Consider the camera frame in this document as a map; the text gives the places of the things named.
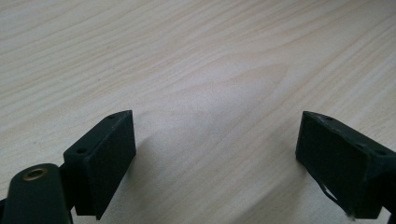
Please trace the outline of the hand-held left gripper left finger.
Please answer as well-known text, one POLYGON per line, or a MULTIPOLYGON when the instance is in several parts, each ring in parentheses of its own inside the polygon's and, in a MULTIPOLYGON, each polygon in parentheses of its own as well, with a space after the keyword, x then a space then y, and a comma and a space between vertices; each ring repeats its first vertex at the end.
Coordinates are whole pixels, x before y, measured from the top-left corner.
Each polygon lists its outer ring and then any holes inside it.
POLYGON ((135 155, 133 112, 103 118, 64 152, 68 206, 79 216, 101 218, 135 155))

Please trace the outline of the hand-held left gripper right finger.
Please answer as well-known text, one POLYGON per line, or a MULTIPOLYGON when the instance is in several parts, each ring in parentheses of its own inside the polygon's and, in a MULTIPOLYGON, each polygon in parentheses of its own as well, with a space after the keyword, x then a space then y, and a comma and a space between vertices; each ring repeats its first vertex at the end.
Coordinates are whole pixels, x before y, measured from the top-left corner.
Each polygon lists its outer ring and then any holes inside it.
POLYGON ((396 219, 396 152, 341 121, 305 111, 296 159, 349 217, 396 219))

